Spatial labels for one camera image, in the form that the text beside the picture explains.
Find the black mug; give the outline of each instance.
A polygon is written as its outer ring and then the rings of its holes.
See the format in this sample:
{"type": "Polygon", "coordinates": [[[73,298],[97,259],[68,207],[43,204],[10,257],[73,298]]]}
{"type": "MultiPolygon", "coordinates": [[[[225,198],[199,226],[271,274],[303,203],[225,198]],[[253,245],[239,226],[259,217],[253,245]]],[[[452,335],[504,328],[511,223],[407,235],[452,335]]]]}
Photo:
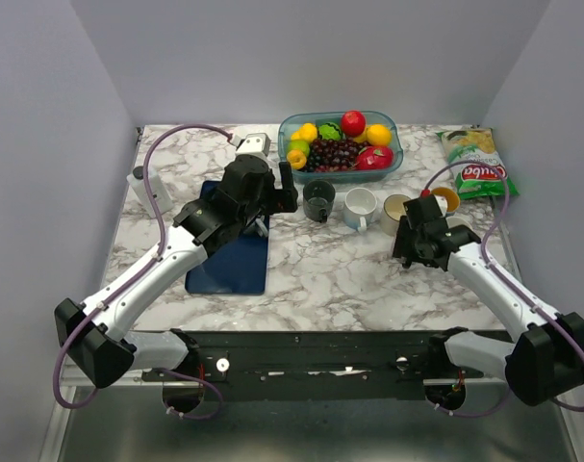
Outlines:
{"type": "Polygon", "coordinates": [[[334,205],[334,186],[325,180],[313,180],[305,185],[302,195],[304,215],[313,221],[325,223],[334,205]]]}

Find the bottle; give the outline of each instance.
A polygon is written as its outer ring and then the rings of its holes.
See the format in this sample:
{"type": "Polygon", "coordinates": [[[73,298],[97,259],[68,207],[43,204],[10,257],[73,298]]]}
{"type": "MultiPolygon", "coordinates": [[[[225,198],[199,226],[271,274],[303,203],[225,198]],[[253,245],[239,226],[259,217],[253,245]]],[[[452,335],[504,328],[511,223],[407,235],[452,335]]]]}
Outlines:
{"type": "MultiPolygon", "coordinates": [[[[159,206],[159,211],[164,214],[172,210],[174,204],[172,204],[172,199],[169,197],[169,193],[165,189],[164,182],[161,181],[161,177],[157,170],[153,167],[148,169],[148,181],[150,182],[150,189],[153,192],[153,197],[155,202],[159,206]]],[[[150,202],[148,201],[148,195],[146,194],[146,187],[144,186],[144,167],[135,167],[131,174],[127,175],[127,182],[131,189],[134,190],[136,196],[140,200],[142,207],[148,213],[151,218],[155,217],[155,211],[153,210],[150,202]]]]}

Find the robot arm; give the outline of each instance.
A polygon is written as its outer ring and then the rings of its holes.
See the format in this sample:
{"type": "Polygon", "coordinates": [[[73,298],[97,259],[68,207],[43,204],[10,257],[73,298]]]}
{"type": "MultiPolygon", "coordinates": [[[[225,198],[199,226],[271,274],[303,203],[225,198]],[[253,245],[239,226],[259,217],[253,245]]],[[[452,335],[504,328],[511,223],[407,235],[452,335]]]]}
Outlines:
{"type": "Polygon", "coordinates": [[[394,244],[403,267],[422,263],[449,271],[474,291],[503,323],[513,343],[480,337],[466,329],[445,335],[450,363],[505,380],[528,405],[537,405],[584,383],[584,365],[565,340],[536,310],[560,324],[584,351],[584,320],[566,316],[533,295],[488,253],[497,277],[482,255],[480,239],[466,226],[449,229],[433,195],[405,203],[394,244]],[[525,300],[532,300],[529,305],[525,300]]]}
{"type": "MultiPolygon", "coordinates": [[[[267,152],[266,135],[257,137],[267,152]]],[[[264,153],[249,153],[246,147],[239,146],[236,160],[225,168],[214,190],[186,204],[174,218],[161,255],[156,244],[116,281],[81,304],[67,298],[56,308],[61,345],[81,321],[98,310],[68,351],[96,388],[112,385],[129,370],[175,369],[195,361],[196,345],[182,332],[130,332],[132,325],[176,279],[236,239],[257,218],[297,209],[290,165],[279,165],[283,188],[277,190],[264,153]],[[150,269],[140,275],[153,260],[150,269]],[[122,294],[105,302],[130,281],[133,284],[122,294]]]]}

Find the blue plastic basket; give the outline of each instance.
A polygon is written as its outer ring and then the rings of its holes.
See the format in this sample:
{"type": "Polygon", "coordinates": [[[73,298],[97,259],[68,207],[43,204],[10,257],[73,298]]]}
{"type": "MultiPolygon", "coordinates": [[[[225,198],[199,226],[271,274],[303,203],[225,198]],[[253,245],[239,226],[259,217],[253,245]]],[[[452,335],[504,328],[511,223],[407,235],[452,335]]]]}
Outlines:
{"type": "MultiPolygon", "coordinates": [[[[286,118],[279,127],[279,158],[282,161],[287,160],[287,148],[290,142],[290,137],[293,132],[298,130],[304,123],[311,122],[317,126],[326,122],[340,124],[343,114],[344,113],[312,113],[292,115],[291,117],[286,118]]],[[[328,180],[332,183],[366,183],[369,181],[383,180],[386,175],[399,168],[403,162],[403,149],[400,147],[398,132],[394,121],[387,115],[375,111],[362,111],[362,114],[367,119],[367,125],[381,123],[388,127],[392,132],[392,141],[390,141],[389,148],[393,151],[395,158],[391,166],[380,170],[324,171],[313,173],[294,170],[292,172],[294,180],[298,183],[307,183],[311,180],[317,179],[328,180]]]]}

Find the wall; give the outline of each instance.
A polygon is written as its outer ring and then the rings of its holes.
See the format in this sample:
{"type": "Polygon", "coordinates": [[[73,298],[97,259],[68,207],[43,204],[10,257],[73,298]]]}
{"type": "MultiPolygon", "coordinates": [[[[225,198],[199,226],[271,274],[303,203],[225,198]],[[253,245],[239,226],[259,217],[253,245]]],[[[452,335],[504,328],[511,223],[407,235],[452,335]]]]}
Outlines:
{"type": "Polygon", "coordinates": [[[552,1],[484,122],[521,190],[507,219],[525,283],[584,317],[584,0],[552,1]]]}
{"type": "Polygon", "coordinates": [[[0,2],[0,462],[38,460],[52,311],[101,277],[132,127],[66,0],[0,2]]]}
{"type": "Polygon", "coordinates": [[[72,0],[140,123],[474,122],[548,0],[72,0]]]}

